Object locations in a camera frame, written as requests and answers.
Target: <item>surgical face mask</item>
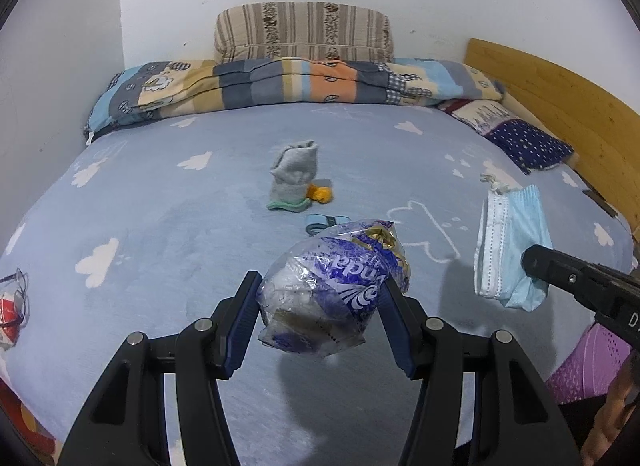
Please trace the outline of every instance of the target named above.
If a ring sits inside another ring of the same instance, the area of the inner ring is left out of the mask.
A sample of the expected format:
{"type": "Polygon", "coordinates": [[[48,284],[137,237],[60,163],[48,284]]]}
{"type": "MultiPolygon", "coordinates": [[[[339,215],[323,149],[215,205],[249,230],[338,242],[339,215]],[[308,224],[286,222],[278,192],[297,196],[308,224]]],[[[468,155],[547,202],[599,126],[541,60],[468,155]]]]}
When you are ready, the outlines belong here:
{"type": "Polygon", "coordinates": [[[536,243],[553,248],[538,188],[489,191],[474,258],[476,294],[505,307],[527,312],[537,308],[546,298],[548,283],[527,276],[520,263],[524,251],[536,243]]]}

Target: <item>orange toy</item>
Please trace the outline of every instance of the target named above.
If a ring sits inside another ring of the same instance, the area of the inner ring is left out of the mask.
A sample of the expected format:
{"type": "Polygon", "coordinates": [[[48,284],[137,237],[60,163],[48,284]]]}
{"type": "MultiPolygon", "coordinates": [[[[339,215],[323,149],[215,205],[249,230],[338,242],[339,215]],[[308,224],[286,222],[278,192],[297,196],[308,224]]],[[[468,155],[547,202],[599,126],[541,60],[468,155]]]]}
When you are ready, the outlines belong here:
{"type": "Polygon", "coordinates": [[[334,200],[334,192],[331,188],[318,187],[315,184],[309,184],[309,189],[306,192],[306,198],[320,202],[321,204],[327,204],[334,200]]]}

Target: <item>grey sock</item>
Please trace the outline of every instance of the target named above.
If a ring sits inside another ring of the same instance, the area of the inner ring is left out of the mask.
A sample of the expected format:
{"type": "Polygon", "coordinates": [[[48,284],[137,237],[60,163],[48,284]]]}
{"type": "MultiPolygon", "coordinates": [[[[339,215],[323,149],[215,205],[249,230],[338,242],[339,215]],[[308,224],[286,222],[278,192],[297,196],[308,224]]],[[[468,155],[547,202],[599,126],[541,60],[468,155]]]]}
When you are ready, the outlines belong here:
{"type": "Polygon", "coordinates": [[[297,142],[284,148],[271,167],[273,184],[267,207],[300,207],[317,170],[318,144],[315,141],[297,142]]]}

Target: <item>red object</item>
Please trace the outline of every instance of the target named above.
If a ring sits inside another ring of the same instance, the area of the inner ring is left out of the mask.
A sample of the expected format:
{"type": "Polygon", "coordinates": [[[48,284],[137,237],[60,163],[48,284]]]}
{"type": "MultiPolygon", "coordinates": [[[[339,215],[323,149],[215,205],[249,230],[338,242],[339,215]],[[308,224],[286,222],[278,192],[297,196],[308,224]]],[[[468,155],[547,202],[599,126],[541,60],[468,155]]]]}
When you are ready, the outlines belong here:
{"type": "MultiPolygon", "coordinates": [[[[8,299],[4,296],[0,299],[0,323],[11,323],[14,321],[18,321],[20,316],[15,311],[15,303],[12,299],[8,299]]],[[[11,342],[12,345],[15,345],[16,340],[18,339],[18,329],[19,324],[12,325],[11,327],[2,327],[0,328],[0,342],[11,342]]]]}

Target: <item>screw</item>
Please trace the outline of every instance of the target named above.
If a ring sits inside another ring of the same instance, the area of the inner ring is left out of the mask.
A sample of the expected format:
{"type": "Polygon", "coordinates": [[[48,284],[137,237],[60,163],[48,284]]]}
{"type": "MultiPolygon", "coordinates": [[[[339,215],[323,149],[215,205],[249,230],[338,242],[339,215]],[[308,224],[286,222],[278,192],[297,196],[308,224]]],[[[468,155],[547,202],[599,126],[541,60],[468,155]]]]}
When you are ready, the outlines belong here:
{"type": "Polygon", "coordinates": [[[208,331],[213,327],[213,323],[209,318],[200,318],[193,324],[193,328],[198,332],[208,331]]]}
{"type": "Polygon", "coordinates": [[[129,345],[137,345],[145,338],[145,335],[142,332],[132,332],[127,336],[127,343],[129,345]]]}
{"type": "Polygon", "coordinates": [[[513,336],[511,336],[510,332],[500,330],[495,333],[495,339],[500,341],[500,343],[511,343],[513,336]]]}
{"type": "Polygon", "coordinates": [[[444,322],[440,318],[429,318],[424,324],[432,331],[439,331],[444,327],[444,322]]]}

